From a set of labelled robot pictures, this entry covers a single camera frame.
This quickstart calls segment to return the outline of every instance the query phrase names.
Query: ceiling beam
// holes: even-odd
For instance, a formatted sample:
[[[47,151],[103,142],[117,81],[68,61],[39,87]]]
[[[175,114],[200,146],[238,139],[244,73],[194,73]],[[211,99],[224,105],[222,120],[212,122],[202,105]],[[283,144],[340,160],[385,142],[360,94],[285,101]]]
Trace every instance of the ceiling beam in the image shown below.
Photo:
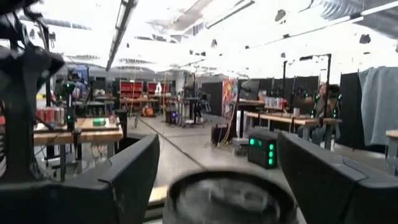
[[[109,50],[109,59],[106,64],[106,71],[111,69],[113,60],[123,39],[124,32],[129,24],[129,18],[136,8],[137,3],[138,0],[122,0],[120,3],[119,14],[115,25],[116,33],[113,36],[111,49]]]

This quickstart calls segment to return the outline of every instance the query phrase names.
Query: colorful poster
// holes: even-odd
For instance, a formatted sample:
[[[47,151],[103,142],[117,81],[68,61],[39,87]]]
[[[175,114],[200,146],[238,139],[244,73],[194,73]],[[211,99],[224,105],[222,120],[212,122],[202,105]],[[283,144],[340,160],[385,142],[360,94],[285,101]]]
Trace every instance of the colorful poster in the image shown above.
[[[236,79],[224,79],[223,81],[223,117],[231,119],[233,113],[233,101],[238,94],[238,85]]]

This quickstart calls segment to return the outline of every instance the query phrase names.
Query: gray concrete floor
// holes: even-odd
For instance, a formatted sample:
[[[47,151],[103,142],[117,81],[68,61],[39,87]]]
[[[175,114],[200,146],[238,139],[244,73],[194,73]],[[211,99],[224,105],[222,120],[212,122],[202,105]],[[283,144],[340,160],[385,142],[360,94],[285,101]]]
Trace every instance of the gray concrete floor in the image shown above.
[[[255,164],[249,163],[246,158],[236,157],[228,150],[215,149],[210,143],[211,127],[215,124],[206,123],[205,127],[180,128],[168,126],[162,122],[162,117],[140,118],[137,129],[130,132],[158,133],[161,139],[161,153],[156,185],[168,185],[183,174],[206,169],[238,169],[252,172],[261,177],[278,183],[282,188],[290,191],[289,185],[280,169],[265,170]],[[386,170],[384,155],[349,149],[335,144],[332,151],[350,159],[367,164],[379,170]],[[299,223],[305,223],[298,213]]]

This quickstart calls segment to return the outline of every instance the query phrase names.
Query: monitor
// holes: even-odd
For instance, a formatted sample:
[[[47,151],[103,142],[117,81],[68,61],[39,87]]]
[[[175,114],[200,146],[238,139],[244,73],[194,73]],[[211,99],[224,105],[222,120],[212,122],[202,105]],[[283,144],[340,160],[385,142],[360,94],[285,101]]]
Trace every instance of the monitor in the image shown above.
[[[241,84],[240,99],[258,100],[260,80],[247,80]]]

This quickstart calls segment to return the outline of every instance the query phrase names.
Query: workbench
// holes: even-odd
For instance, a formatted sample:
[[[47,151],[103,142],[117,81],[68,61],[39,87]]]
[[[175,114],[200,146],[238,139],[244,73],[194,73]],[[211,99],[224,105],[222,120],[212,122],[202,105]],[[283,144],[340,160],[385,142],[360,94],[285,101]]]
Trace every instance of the workbench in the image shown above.
[[[398,130],[386,131],[388,137],[388,150],[386,150],[387,172],[398,175]]]
[[[232,125],[235,125],[235,120],[236,120],[236,114],[238,111],[240,111],[240,117],[241,119],[239,120],[239,134],[238,137],[241,139],[243,138],[243,124],[244,124],[244,112],[258,112],[258,111],[282,111],[283,108],[277,108],[277,107],[270,107],[266,106],[266,103],[261,101],[261,100],[246,100],[246,99],[239,99],[238,105],[236,105],[236,112],[234,114],[234,121]]]
[[[253,113],[248,112],[249,118],[249,126],[252,127],[253,118],[258,118],[260,120],[268,120],[268,127],[270,131],[273,131],[272,122],[281,122],[293,125],[303,126],[303,139],[310,139],[310,128],[319,125],[318,119],[312,119],[308,115],[300,115],[299,117],[294,117],[290,113]],[[325,134],[325,149],[331,149],[331,135],[333,128],[332,126],[340,123],[340,119],[334,118],[324,118],[323,124],[326,125],[326,134]]]
[[[164,201],[169,186],[154,187],[150,194],[145,220],[161,220],[163,217]]]
[[[93,144],[106,144],[107,145],[107,157],[110,158],[114,155],[115,144],[123,138],[123,131],[121,126],[117,126],[119,120],[117,119],[115,124],[110,124],[109,119],[106,119],[105,126],[93,126],[94,118],[78,118],[75,124],[75,128],[81,129],[82,132],[78,136],[78,149],[77,161],[81,160],[81,144],[82,143],[93,143]],[[103,131],[85,131],[85,129],[103,129]],[[41,130],[43,126],[37,127],[35,130]],[[35,146],[60,146],[60,172],[61,181],[65,180],[66,174],[66,156],[65,156],[65,145],[73,145],[73,134],[65,132],[54,132],[54,133],[34,133],[34,145]]]

